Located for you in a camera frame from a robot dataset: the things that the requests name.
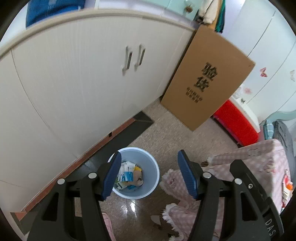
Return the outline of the red white paper box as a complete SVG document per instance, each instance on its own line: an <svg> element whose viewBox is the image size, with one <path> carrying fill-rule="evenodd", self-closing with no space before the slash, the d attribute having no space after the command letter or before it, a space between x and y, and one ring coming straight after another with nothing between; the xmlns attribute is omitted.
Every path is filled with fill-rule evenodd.
<svg viewBox="0 0 296 241"><path fill-rule="evenodd" d="M285 208L293 193L293 183L290 177L285 174L282 181L282 208Z"/></svg>

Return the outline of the light blue trash bin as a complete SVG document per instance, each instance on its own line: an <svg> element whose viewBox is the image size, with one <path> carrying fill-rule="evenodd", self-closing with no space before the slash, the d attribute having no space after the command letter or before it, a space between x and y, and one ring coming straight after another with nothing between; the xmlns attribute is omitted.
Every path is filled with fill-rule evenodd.
<svg viewBox="0 0 296 241"><path fill-rule="evenodd" d="M127 147L119 150L121 165L112 191L125 199L142 199L159 183L160 170L155 158L147 151Z"/></svg>

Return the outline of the pink checkered tablecloth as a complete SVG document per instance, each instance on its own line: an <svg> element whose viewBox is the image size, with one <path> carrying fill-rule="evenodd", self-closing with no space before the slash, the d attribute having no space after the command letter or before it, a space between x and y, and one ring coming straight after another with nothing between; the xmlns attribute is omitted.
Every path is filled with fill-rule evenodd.
<svg viewBox="0 0 296 241"><path fill-rule="evenodd" d="M225 181L234 178L230 173L230 164L241 159L270 196L278 212L290 198L283 197L283 183L290 178L290 168L284 146L276 139L262 141L232 152L210 157L204 171ZM171 240L187 240L197 215L199 202L188 193L180 170L168 170L162 176L161 188L179 200L179 204L168 204L163 212L163 219L177 232Z"/></svg>

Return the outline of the pink slipper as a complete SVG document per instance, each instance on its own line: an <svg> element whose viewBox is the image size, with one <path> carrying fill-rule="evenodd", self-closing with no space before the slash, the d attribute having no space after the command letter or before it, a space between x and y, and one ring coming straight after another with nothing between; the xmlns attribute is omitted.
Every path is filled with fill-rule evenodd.
<svg viewBox="0 0 296 241"><path fill-rule="evenodd" d="M109 216L105 212L102 213L102 216L103 216L104 223L105 223L105 226L107 228L107 231L109 233L111 240L116 241L116 238L114 236L113 229L112 229L111 219L109 218Z"/></svg>

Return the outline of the red storage box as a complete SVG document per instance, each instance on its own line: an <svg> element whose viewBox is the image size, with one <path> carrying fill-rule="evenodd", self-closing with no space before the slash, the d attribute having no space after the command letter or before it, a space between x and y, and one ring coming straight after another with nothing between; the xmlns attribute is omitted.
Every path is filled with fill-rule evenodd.
<svg viewBox="0 0 296 241"><path fill-rule="evenodd" d="M230 97L213 115L222 127L240 146L254 144L259 139L258 118L252 110Z"/></svg>

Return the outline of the grey folded blanket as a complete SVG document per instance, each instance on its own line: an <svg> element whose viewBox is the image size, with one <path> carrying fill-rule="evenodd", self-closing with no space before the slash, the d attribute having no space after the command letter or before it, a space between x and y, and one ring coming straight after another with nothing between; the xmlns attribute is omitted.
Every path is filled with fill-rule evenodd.
<svg viewBox="0 0 296 241"><path fill-rule="evenodd" d="M279 140L281 145L285 149L288 166L290 169L290 178L292 183L295 184L295 154L293 150L292 136L283 121L277 120L273 122L273 126L274 126L273 138L276 138L277 140Z"/></svg>

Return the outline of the white low cabinet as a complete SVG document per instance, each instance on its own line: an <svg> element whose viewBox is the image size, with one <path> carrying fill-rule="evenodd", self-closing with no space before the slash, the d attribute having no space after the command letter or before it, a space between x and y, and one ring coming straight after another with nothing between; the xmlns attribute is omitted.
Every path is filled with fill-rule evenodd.
<svg viewBox="0 0 296 241"><path fill-rule="evenodd" d="M194 32L123 9L34 24L1 47L1 209L19 212L161 96Z"/></svg>

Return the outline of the tall brown cardboard box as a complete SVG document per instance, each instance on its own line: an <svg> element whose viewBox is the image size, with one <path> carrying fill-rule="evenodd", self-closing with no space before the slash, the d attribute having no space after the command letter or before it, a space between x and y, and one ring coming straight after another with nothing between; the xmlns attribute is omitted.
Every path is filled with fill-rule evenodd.
<svg viewBox="0 0 296 241"><path fill-rule="evenodd" d="M237 47L201 25L161 104L194 131L230 98L254 66Z"/></svg>

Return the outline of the hanging clothes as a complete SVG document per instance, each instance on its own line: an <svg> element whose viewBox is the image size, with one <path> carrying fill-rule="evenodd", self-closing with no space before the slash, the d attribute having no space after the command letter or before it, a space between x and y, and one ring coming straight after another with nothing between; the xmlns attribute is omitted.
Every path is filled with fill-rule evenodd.
<svg viewBox="0 0 296 241"><path fill-rule="evenodd" d="M198 10L198 16L208 28L217 33L223 33L225 12L225 0L204 0Z"/></svg>

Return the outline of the teal drawer unit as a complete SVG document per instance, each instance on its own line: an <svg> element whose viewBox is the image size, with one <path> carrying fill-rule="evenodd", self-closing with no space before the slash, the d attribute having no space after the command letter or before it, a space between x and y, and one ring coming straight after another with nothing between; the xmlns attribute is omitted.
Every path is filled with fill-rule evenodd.
<svg viewBox="0 0 296 241"><path fill-rule="evenodd" d="M127 9L162 16L178 22L189 23L196 16L201 1L95 1L96 9Z"/></svg>

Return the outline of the blue paper bag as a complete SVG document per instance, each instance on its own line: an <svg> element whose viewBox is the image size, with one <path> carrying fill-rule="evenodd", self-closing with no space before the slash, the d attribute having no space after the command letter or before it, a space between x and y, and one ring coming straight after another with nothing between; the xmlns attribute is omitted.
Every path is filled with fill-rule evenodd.
<svg viewBox="0 0 296 241"><path fill-rule="evenodd" d="M31 0L27 7L26 28L57 14L83 9L84 6L85 0Z"/></svg>

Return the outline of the teal bunk bed frame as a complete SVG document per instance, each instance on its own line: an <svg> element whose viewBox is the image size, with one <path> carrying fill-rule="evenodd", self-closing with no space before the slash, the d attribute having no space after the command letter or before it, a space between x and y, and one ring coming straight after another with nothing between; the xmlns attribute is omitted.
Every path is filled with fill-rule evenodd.
<svg viewBox="0 0 296 241"><path fill-rule="evenodd" d="M290 121L296 119L296 110L294 111L276 111L268 116L265 120L263 120L260 125L264 125L266 121L270 121L271 123L276 120L281 121Z"/></svg>

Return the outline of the pink butterfly wall sticker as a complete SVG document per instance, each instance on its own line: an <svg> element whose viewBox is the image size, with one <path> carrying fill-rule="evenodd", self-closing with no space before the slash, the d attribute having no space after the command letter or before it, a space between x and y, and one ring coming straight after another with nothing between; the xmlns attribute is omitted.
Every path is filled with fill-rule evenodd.
<svg viewBox="0 0 296 241"><path fill-rule="evenodd" d="M267 78L266 67L260 69L260 76L263 78Z"/></svg>

